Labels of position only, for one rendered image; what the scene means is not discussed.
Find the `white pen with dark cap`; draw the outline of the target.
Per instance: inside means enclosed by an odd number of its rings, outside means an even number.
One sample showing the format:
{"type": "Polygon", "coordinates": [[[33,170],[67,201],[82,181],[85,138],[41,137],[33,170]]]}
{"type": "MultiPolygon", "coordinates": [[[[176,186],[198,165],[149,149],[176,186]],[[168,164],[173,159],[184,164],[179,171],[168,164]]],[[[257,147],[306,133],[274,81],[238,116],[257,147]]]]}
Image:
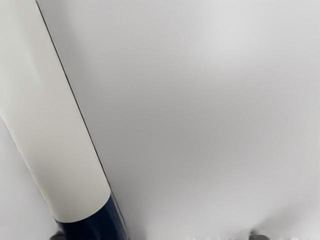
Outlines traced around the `white pen with dark cap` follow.
{"type": "Polygon", "coordinates": [[[0,116],[65,240],[130,240],[37,0],[0,0],[0,116]]]}

